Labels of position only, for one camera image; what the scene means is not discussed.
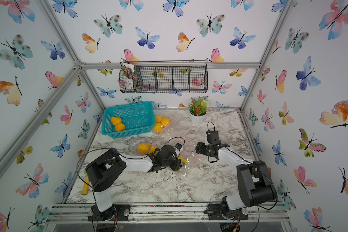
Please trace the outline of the yellow-green pear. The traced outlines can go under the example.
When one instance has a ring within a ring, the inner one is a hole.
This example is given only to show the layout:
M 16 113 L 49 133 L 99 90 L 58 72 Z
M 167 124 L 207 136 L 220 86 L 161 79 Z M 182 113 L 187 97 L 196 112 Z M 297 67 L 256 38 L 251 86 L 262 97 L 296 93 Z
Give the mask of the yellow-green pear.
M 181 160 L 182 163 L 185 164 L 185 165 L 187 165 L 189 163 L 189 161 L 186 158 L 182 157 L 182 156 L 179 156 L 178 159 Z

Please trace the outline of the clear zip-top bag with pears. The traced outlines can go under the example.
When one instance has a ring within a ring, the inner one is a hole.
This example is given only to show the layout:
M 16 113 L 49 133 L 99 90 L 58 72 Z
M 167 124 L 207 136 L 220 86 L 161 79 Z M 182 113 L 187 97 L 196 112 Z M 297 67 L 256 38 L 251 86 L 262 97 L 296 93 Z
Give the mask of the clear zip-top bag with pears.
M 206 156 L 197 154 L 195 152 L 195 147 L 198 142 L 203 142 L 204 138 L 198 137 L 194 133 L 194 130 L 180 130 L 180 131 L 174 131 L 172 129 L 165 130 L 164 132 L 160 133 L 160 138 L 163 139 L 163 142 L 160 144 L 164 144 L 164 142 L 167 142 L 169 145 L 174 146 L 176 143 L 184 143 L 183 150 L 181 151 L 180 156 L 186 158 L 189 163 L 187 165 L 182 163 L 182 167 L 180 168 L 180 172 L 184 174 L 184 176 L 188 176 L 189 174 L 192 174 L 197 170 L 198 168 L 202 167 L 203 164 L 206 163 Z

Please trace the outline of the yellow pear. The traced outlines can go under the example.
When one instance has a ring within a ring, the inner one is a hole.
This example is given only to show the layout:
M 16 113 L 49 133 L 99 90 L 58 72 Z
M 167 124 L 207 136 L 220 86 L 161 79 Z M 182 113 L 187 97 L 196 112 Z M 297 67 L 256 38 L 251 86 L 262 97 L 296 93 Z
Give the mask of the yellow pear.
M 119 123 L 115 125 L 116 132 L 124 131 L 126 129 L 126 126 L 123 123 Z

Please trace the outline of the orange pear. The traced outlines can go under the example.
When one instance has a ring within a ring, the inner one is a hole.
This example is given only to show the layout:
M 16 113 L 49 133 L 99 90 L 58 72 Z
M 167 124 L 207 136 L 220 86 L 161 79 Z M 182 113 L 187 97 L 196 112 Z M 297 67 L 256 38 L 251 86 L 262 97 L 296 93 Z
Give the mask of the orange pear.
M 111 120 L 113 126 L 116 126 L 116 125 L 122 123 L 122 119 L 120 117 L 111 117 L 110 120 Z

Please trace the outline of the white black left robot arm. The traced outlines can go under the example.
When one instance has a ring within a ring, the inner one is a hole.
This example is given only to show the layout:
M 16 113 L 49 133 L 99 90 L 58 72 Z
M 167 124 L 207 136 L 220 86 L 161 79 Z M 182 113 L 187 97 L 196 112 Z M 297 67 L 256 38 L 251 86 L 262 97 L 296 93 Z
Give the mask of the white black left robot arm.
M 142 158 L 124 156 L 114 148 L 107 150 L 86 167 L 99 212 L 103 213 L 112 208 L 109 188 L 123 172 L 157 173 L 166 168 L 178 171 L 182 166 L 179 159 L 181 151 L 182 145 L 179 143 L 174 147 L 164 145 Z

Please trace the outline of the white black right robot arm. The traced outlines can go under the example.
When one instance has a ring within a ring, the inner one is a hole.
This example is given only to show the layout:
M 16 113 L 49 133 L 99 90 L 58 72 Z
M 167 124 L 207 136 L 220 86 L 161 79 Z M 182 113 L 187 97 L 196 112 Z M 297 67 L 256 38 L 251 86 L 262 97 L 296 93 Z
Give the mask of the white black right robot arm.
M 222 201 L 226 211 L 236 211 L 277 200 L 277 192 L 271 181 L 265 162 L 251 161 L 237 154 L 230 145 L 222 143 L 218 131 L 206 132 L 206 143 L 196 145 L 196 153 L 222 161 L 237 172 L 237 192 Z

